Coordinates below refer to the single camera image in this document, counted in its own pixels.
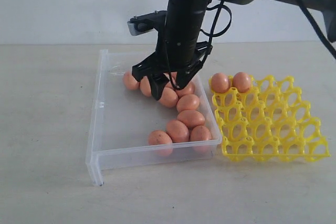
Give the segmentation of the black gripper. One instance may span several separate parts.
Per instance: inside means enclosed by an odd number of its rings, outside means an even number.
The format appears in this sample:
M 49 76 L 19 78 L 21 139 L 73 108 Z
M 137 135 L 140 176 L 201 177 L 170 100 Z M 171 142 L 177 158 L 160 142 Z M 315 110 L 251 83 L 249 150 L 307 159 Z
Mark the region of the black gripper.
M 149 76 L 151 95 L 158 101 L 169 79 L 177 72 L 178 90 L 184 89 L 201 69 L 202 53 L 196 44 L 209 0 L 169 0 L 165 26 L 158 32 L 153 54 L 132 67 L 134 77 Z

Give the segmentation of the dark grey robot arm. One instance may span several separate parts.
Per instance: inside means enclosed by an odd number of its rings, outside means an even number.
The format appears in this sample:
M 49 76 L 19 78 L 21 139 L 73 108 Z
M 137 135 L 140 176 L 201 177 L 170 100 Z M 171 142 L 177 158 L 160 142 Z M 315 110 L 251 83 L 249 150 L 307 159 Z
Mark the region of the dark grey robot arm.
M 212 0 L 169 0 L 167 10 L 135 16 L 128 21 L 129 31 L 137 36 L 151 30 L 158 33 L 155 51 L 134 65 L 136 81 L 148 78 L 152 97 L 159 100 L 167 83 L 185 88 L 212 51 L 211 41 L 199 42 L 206 11 Z M 246 5 L 253 0 L 218 0 L 213 7 L 218 13 L 228 3 Z M 320 41 L 335 54 L 335 0 L 275 0 L 298 6 Z

